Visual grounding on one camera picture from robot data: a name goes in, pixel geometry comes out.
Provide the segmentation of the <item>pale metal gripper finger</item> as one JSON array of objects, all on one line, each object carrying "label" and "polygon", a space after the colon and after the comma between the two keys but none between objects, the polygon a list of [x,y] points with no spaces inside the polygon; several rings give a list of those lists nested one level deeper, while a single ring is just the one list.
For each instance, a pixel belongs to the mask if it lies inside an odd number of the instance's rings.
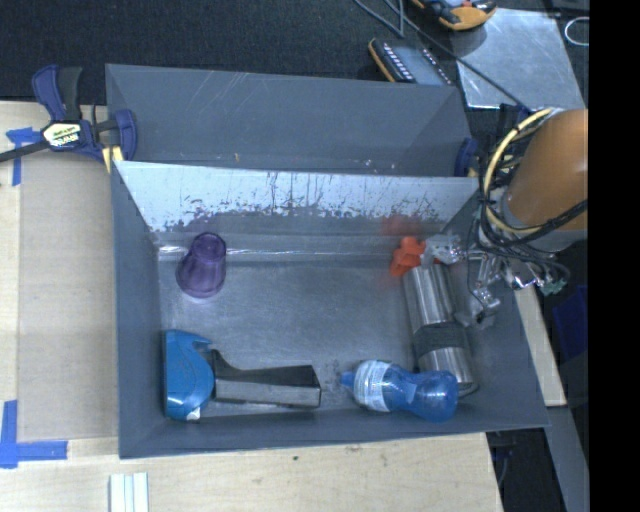
[{"label": "pale metal gripper finger", "polygon": [[426,248],[423,253],[423,265],[430,266],[439,262],[453,265],[466,260],[467,252],[462,240],[456,234],[436,234],[425,240]]},{"label": "pale metal gripper finger", "polygon": [[501,301],[488,287],[463,287],[456,291],[456,311],[454,318],[465,327],[483,327],[491,325]]}]

